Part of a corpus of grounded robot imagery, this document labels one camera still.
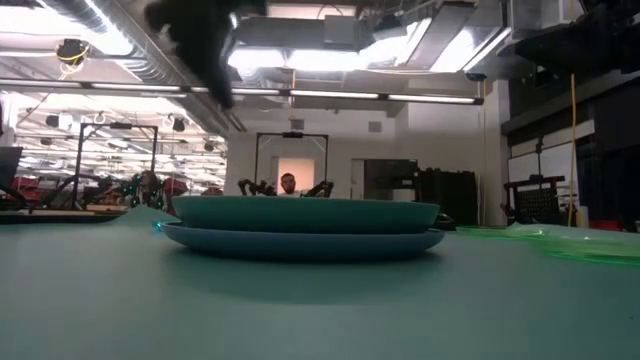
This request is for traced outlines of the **black gantry frame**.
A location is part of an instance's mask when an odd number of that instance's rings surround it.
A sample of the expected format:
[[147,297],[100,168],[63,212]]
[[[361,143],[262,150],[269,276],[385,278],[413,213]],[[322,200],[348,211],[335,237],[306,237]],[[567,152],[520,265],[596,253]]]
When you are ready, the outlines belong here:
[[86,140],[89,140],[90,137],[92,136],[92,134],[89,134],[89,135],[85,135],[84,134],[84,132],[85,132],[87,127],[91,127],[93,131],[100,130],[102,127],[109,127],[110,129],[119,129],[119,130],[132,130],[134,128],[137,128],[137,129],[151,129],[153,131],[153,140],[152,140],[152,153],[151,153],[150,171],[152,173],[154,173],[155,172],[155,168],[156,168],[156,151],[157,151],[157,143],[158,143],[158,135],[159,135],[159,128],[157,126],[155,126],[155,125],[137,125],[137,124],[132,124],[132,123],[124,123],[124,122],[112,122],[112,123],[109,123],[109,124],[81,123],[80,124],[77,151],[76,151],[75,171],[74,171],[73,175],[71,176],[71,179],[73,180],[73,188],[72,188],[71,204],[70,204],[70,209],[71,210],[76,210],[77,209],[79,180],[81,178],[88,178],[88,175],[84,175],[84,174],[81,173],[81,162],[82,162],[84,142]]
[[328,198],[333,183],[328,179],[329,136],[299,131],[258,132],[255,139],[253,180],[262,195],[281,191],[280,177],[296,178],[300,197]]

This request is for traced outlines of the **dark open shelf unit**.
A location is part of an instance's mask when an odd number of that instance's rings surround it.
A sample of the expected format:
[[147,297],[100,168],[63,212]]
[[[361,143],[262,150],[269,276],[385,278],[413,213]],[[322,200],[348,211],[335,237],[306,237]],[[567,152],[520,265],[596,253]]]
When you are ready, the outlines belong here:
[[415,159],[366,159],[363,198],[414,202],[418,175],[419,167]]

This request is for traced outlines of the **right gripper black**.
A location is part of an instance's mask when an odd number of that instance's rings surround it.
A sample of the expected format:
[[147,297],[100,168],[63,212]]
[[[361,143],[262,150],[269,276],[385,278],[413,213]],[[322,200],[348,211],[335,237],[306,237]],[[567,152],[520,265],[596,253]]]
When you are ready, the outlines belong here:
[[514,53],[567,73],[640,71],[640,9],[593,9],[514,44]]

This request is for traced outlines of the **dark monitor screen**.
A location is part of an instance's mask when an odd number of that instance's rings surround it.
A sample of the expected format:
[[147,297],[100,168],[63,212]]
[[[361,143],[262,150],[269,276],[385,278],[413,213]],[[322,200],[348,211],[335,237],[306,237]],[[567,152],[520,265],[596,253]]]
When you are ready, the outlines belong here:
[[0,146],[0,191],[6,192],[11,187],[22,152],[22,147]]

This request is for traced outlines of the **green translucent plastic plate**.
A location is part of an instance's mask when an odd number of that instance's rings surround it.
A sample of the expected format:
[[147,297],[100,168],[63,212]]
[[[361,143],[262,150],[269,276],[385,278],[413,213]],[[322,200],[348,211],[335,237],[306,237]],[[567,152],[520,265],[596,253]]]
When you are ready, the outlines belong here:
[[538,238],[548,234],[544,228],[515,224],[509,227],[459,226],[456,231],[472,237],[491,238]]

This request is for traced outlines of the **dark teal plastic plate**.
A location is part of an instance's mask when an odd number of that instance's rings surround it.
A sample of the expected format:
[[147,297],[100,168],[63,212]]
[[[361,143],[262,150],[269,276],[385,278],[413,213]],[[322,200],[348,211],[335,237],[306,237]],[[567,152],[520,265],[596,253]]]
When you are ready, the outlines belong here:
[[310,234],[409,234],[430,228],[431,203],[284,196],[181,196],[177,217],[193,228]]

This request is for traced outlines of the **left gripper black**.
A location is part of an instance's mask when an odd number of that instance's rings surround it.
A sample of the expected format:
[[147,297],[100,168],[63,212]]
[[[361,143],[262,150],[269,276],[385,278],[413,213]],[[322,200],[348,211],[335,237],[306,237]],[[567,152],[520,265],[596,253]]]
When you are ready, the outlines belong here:
[[[144,7],[144,19],[153,33],[166,28],[174,49],[207,48],[215,37],[225,40],[231,28],[230,14],[249,12],[265,15],[265,0],[151,0]],[[234,99],[227,65],[219,46],[209,47],[203,55],[201,81],[222,108],[232,108]]]

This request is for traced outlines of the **green table mat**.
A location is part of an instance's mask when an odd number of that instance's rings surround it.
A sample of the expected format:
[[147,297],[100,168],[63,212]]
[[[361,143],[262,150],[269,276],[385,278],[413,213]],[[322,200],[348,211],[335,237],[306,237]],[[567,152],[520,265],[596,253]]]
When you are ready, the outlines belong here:
[[191,252],[141,210],[0,226],[0,360],[640,360],[640,267],[449,234],[412,261]]

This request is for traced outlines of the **long ceiling light bar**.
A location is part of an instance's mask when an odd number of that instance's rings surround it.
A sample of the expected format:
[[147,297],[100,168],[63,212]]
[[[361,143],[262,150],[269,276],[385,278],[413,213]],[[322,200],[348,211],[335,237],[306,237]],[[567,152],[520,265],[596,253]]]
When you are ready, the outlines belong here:
[[[15,89],[45,89],[58,92],[73,91],[102,91],[102,92],[132,92],[139,94],[152,94],[161,96],[166,94],[205,94],[208,90],[201,86],[188,85],[150,85],[131,83],[105,83],[87,81],[65,81],[65,80],[32,80],[16,78],[0,78],[0,87]],[[480,97],[444,96],[431,94],[394,94],[394,93],[370,93],[370,92],[348,92],[337,90],[308,90],[289,88],[233,88],[232,94],[236,96],[269,96],[269,97],[300,97],[300,98],[326,98],[326,99],[349,99],[366,101],[387,101],[403,103],[428,103],[446,105],[470,105],[480,106],[484,104],[484,99]]]

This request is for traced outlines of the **person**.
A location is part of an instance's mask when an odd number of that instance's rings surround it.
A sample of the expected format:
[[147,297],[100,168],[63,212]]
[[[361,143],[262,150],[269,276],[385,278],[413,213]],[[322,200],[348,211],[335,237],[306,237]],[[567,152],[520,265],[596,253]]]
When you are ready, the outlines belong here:
[[300,197],[301,192],[296,188],[296,178],[291,173],[284,173],[280,177],[280,188],[281,191],[278,193],[279,196],[286,197]]
[[139,196],[142,205],[154,209],[161,209],[163,207],[164,200],[161,183],[153,171],[145,170],[141,173]]

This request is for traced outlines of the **blue plastic plate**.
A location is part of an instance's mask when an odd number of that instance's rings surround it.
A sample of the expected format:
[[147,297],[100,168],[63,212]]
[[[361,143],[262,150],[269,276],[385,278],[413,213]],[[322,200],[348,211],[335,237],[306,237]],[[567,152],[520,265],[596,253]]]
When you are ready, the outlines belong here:
[[291,262],[385,261],[417,257],[445,237],[439,230],[413,234],[302,234],[191,228],[164,222],[162,232],[195,251],[216,256]]

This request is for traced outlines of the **black cabinet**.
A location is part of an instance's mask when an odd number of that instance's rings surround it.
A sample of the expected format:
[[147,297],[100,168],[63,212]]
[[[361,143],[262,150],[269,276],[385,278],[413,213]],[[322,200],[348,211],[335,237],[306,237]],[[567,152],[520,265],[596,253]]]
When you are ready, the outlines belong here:
[[418,175],[417,200],[438,204],[457,225],[478,224],[478,187],[474,172],[427,168]]

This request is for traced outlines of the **black wheeled cart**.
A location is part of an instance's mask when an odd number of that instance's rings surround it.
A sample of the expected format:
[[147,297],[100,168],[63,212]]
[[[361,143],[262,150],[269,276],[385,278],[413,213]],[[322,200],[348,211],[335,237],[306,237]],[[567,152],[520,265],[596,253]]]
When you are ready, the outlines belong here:
[[564,176],[531,175],[528,180],[505,183],[503,187],[507,200],[501,205],[501,209],[507,217],[508,225],[559,225],[561,211],[557,185],[564,180]]

